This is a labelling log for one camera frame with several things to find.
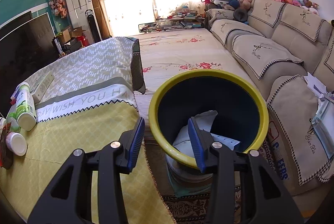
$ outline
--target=trash can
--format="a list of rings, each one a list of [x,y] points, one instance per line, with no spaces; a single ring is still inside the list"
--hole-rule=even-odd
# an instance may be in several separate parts
[[[171,158],[197,168],[195,158],[172,144],[191,116],[209,110],[218,112],[211,133],[240,141],[239,152],[260,148],[268,131],[266,102],[247,81],[222,70],[186,71],[163,83],[149,107],[152,134]]]

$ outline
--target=black television screen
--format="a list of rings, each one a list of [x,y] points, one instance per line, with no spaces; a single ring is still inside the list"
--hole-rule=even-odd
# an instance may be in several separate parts
[[[45,13],[0,39],[0,112],[4,116],[16,86],[59,58],[53,38],[49,15]]]

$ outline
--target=sofa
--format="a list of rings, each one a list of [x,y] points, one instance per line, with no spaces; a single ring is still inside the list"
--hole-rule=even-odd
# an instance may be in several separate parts
[[[269,111],[266,142],[276,171],[305,217],[332,187],[334,163],[310,124],[318,98],[303,76],[334,90],[334,32],[311,12],[273,0],[253,0],[248,25],[208,8],[207,28],[253,80]]]

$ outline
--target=yellow trash can rim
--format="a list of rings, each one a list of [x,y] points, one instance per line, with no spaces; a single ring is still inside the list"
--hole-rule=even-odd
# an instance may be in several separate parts
[[[155,140],[164,150],[164,152],[166,152],[170,157],[172,157],[176,161],[188,167],[198,168],[195,158],[189,157],[179,152],[163,136],[158,123],[158,107],[161,102],[161,99],[166,94],[166,92],[169,89],[171,89],[171,87],[186,79],[201,77],[201,76],[211,76],[211,77],[227,79],[242,87],[253,98],[256,106],[258,107],[258,112],[259,112],[259,129],[253,143],[244,151],[244,153],[247,153],[251,149],[255,150],[259,149],[266,137],[269,123],[267,105],[263,97],[261,96],[260,92],[255,87],[253,87],[249,82],[247,82],[246,80],[242,79],[241,77],[235,74],[216,69],[196,69],[180,73],[168,79],[157,89],[150,102],[149,122],[150,122],[151,132]]]

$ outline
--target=brown carpet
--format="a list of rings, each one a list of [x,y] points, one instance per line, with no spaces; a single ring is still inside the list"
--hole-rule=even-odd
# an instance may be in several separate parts
[[[165,152],[152,137],[145,137],[146,158],[164,203],[168,206],[177,224],[203,224],[210,199],[210,192],[200,195],[177,198],[168,180]],[[264,145],[259,152],[268,162],[272,160],[268,146]],[[235,186],[234,222],[240,221],[241,187]]]

